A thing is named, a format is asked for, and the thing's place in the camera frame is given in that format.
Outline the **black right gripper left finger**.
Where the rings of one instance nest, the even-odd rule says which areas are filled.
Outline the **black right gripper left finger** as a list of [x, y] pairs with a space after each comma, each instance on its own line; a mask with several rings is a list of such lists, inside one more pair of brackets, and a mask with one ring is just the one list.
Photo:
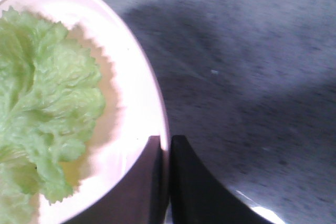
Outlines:
[[97, 203], [67, 223], [160, 223], [161, 145], [150, 136], [126, 175]]

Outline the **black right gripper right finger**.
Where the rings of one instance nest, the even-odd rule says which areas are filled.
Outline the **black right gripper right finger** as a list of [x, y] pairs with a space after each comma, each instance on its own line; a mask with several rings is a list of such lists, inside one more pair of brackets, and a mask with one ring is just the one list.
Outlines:
[[171, 141], [170, 198], [174, 223], [269, 223], [209, 172], [184, 135]]

